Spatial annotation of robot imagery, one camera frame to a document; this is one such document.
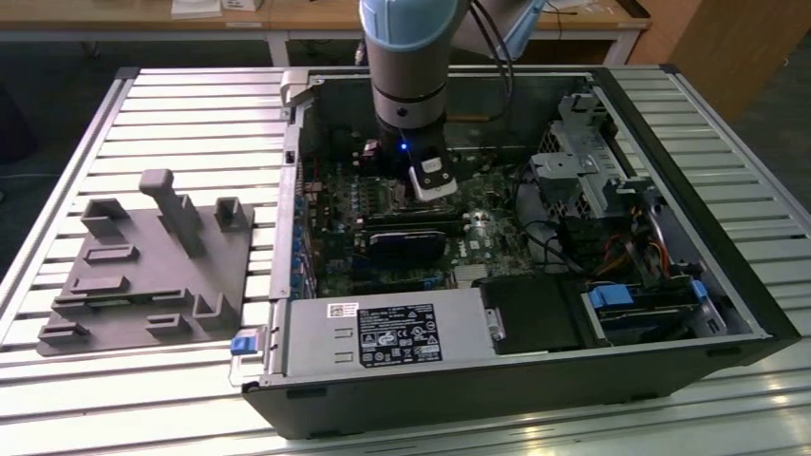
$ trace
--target white paper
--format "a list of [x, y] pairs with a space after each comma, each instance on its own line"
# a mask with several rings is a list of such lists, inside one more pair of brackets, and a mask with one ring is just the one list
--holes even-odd
[[221, 15], [219, 0], [172, 0], [172, 19], [200, 19]]
[[544, 8], [544, 10], [554, 10], [555, 8], [558, 10], [564, 10], [566, 8], [584, 7], [592, 3], [592, 1], [594, 0], [548, 0], [547, 3], [551, 5], [551, 7]]
[[221, 0], [224, 10], [256, 11], [263, 0]]

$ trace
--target floor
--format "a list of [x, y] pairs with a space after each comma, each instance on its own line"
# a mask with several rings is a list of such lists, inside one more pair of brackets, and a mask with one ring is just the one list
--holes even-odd
[[[56, 179], [120, 67], [263, 67], [263, 43], [107, 43], [85, 57], [73, 43], [0, 44], [0, 86], [39, 141], [35, 156], [0, 164], [0, 277], [37, 218]], [[295, 65], [351, 65], [351, 43], [291, 44]], [[811, 36], [742, 119], [744, 141], [811, 209]]]

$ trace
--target metal bracket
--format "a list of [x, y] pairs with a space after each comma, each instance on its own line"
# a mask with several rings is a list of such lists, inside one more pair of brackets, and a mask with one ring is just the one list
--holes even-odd
[[578, 179], [599, 171], [591, 157], [575, 156], [566, 152], [535, 154], [530, 160], [540, 179]]
[[311, 96], [309, 86], [309, 71], [304, 68], [288, 69], [281, 74], [281, 83], [279, 85], [281, 105], [291, 107], [307, 100]]
[[592, 300], [588, 298], [588, 293], [580, 294], [580, 300], [583, 301], [583, 306], [586, 307], [586, 315], [592, 323], [592, 330], [595, 331], [596, 340], [611, 345], [606, 337], [603, 326], [599, 324], [599, 317], [596, 316], [595, 307], [592, 306]]
[[267, 331], [265, 373], [260, 377], [261, 386], [269, 385], [273, 376], [285, 375], [287, 359], [283, 347], [287, 343], [288, 305], [289, 301], [287, 299], [279, 299], [271, 303], [273, 311]]
[[708, 297], [702, 299], [700, 308], [690, 318], [688, 326], [696, 332], [698, 337], [714, 337], [728, 334], [722, 314]]
[[291, 296], [292, 225], [295, 219], [295, 178], [296, 168], [284, 166], [279, 180], [279, 203], [276, 221], [276, 242], [273, 243], [273, 264], [269, 273], [269, 299]]
[[594, 93], [575, 93], [563, 97], [558, 111], [568, 126], [599, 125], [608, 115], [606, 107]]
[[281, 166], [296, 166], [299, 159], [299, 140], [301, 127], [299, 125], [288, 126], [284, 133], [284, 161]]

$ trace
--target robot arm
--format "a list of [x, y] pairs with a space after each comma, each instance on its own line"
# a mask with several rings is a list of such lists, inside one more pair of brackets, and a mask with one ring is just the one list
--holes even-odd
[[[544, 0], [480, 0], [514, 59]], [[450, 195], [456, 180], [444, 145], [444, 86], [451, 46], [491, 55], [472, 22], [471, 0], [361, 0], [372, 99], [384, 154], [422, 200]]]

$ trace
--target blue tab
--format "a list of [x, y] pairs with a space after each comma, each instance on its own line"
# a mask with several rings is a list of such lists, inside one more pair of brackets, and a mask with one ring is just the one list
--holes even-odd
[[[518, 60], [523, 54], [523, 50], [527, 47], [532, 32], [538, 25], [538, 18], [544, 10], [546, 0], [531, 0], [527, 4], [527, 8], [520, 14], [520, 18], [512, 25], [512, 28], [504, 35], [504, 45], [507, 45], [507, 51], [512, 60]], [[507, 60], [507, 54], [502, 46], [496, 49], [498, 59]]]
[[599, 293], [598, 289], [594, 289], [588, 292], [588, 299], [590, 299], [590, 301], [592, 301], [592, 307], [595, 309], [599, 309], [600, 307], [603, 307], [606, 305], [606, 301], [603, 301], [603, 296]]
[[691, 282], [691, 285], [694, 286], [694, 292], [696, 292], [698, 300], [703, 301], [708, 296], [707, 287], [704, 287], [704, 284], [700, 280], [694, 280]]
[[634, 304], [634, 298], [628, 287], [624, 285], [600, 285], [588, 293], [592, 307], [599, 309], [603, 306], [623, 306]]
[[231, 339], [231, 354], [241, 356], [256, 353], [256, 336], [243, 335]]

